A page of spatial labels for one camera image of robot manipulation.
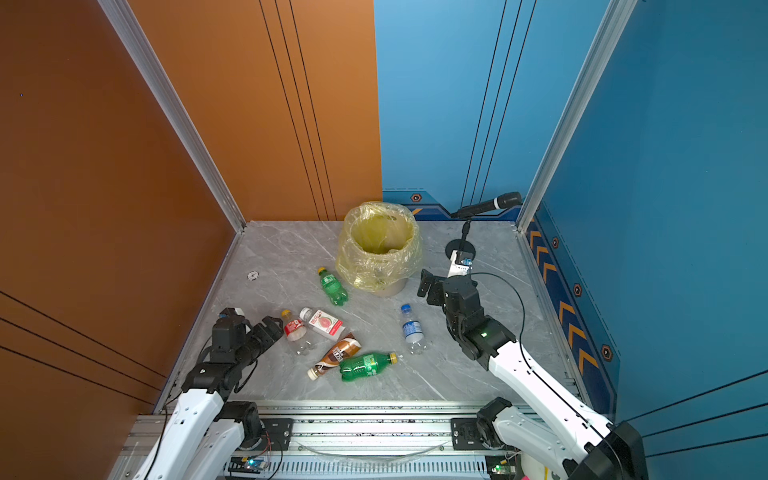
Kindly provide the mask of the small red label bottle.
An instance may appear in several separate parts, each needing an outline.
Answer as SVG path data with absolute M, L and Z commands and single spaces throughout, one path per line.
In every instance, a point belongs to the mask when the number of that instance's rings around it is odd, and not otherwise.
M 281 312 L 283 330 L 291 351 L 296 355 L 304 355 L 313 348 L 310 335 L 304 322 L 291 310 Z

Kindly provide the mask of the guava juice bottle white cap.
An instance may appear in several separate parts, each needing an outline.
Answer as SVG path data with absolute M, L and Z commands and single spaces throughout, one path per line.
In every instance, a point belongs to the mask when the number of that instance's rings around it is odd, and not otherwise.
M 340 338 L 346 328 L 342 320 L 321 309 L 304 307 L 299 318 L 321 336 L 334 341 Z

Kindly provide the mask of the water bottle blue cap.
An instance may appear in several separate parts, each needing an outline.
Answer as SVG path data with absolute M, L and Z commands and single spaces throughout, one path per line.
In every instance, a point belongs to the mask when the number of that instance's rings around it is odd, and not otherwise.
M 425 335 L 420 320 L 410 304 L 401 306 L 402 333 L 404 341 L 412 355 L 420 355 L 427 348 Z

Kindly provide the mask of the green soda bottle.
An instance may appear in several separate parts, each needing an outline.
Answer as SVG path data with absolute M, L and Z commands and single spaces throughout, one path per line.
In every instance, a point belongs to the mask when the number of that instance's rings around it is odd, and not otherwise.
M 356 356 L 340 363 L 340 375 L 343 382 L 377 376 L 389 366 L 397 364 L 399 357 L 395 352 L 372 352 Z
M 338 278 L 326 268 L 318 269 L 321 288 L 333 305 L 343 306 L 348 300 L 348 292 Z

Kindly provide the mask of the brown coffee drink bottle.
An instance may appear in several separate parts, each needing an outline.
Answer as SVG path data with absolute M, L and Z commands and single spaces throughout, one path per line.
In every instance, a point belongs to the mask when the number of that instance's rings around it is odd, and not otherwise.
M 325 356 L 321 360 L 316 362 L 307 371 L 308 378 L 312 381 L 317 380 L 328 371 L 339 367 L 343 360 L 347 360 L 355 356 L 360 351 L 360 349 L 361 344 L 353 333 L 345 335 L 326 352 Z

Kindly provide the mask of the green soda bottle front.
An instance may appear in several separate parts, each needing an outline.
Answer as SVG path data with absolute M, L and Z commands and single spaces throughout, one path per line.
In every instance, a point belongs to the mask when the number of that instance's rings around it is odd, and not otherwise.
M 340 363 L 340 375 L 343 382 L 377 376 L 389 366 L 397 364 L 399 357 L 395 352 L 372 352 L 356 356 Z

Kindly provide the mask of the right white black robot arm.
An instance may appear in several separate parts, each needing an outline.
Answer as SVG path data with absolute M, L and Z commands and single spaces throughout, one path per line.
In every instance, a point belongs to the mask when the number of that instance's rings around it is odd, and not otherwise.
M 538 415 L 528 419 L 498 397 L 477 413 L 492 448 L 512 446 L 560 479 L 646 479 L 643 439 L 628 422 L 613 423 L 579 400 L 527 352 L 521 336 L 486 314 L 469 275 L 421 274 L 419 296 L 438 306 L 462 352 L 512 388 Z

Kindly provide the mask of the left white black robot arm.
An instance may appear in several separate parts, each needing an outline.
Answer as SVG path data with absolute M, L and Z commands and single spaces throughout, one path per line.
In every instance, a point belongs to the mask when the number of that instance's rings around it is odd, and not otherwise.
M 239 449 L 258 448 L 266 438 L 257 406 L 232 401 L 247 379 L 244 371 L 284 336 L 280 318 L 253 324 L 237 308 L 222 310 L 210 343 L 198 356 L 165 413 L 163 430 L 135 479 L 219 479 Z

